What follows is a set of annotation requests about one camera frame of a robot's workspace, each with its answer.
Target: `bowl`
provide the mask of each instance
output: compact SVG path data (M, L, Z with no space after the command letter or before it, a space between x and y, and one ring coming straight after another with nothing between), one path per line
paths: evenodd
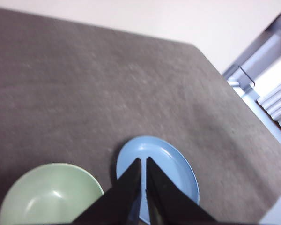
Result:
M70 223L103 195L84 169L65 163L34 168L6 194L0 225Z

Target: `blue plate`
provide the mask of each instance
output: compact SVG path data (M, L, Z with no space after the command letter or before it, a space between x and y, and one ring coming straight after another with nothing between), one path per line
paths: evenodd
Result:
M152 157L174 184L199 204L199 186L191 166L184 156L166 141L152 136L139 136L128 141L117 160L117 178L136 159L141 159L140 218L150 224L146 197L146 159Z

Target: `table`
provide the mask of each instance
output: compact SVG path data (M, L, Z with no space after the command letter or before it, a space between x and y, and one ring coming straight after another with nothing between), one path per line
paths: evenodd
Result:
M281 146L192 45L0 9L0 204L28 170L67 162L103 189L121 146L165 139L220 221L281 194Z

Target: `bowl rim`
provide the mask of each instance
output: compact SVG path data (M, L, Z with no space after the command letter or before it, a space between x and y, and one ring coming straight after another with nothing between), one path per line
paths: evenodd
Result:
M24 173L22 176L20 176L13 184L12 186L9 188L9 190L7 191L7 193L5 194L4 196L4 199L1 203L1 206L0 206L0 221L1 221L1 217L2 217L2 209L3 209L3 205L8 197L8 195L10 194L11 190L13 189L14 186L16 186L19 182L21 182L22 179L24 179L25 177L29 176L31 173L34 173L35 171L37 170L40 170L44 167L51 167L51 166L66 166L66 167L71 167L71 168L74 168L74 169L78 169L79 171L85 173L86 175L88 175L96 184L97 186L99 187L99 190L101 192L102 195L104 195L104 191L100 185L100 183L96 180L96 178L90 174L88 171L86 171L85 169L77 166L77 165L73 165L73 164L70 164L70 163L47 163L47 164L43 164L43 165L39 165L29 171L27 171L26 173Z

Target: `white wall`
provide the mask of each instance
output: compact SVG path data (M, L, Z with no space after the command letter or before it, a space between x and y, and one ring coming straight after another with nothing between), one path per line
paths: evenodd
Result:
M0 7L194 44L222 73L281 12L281 0L0 0Z

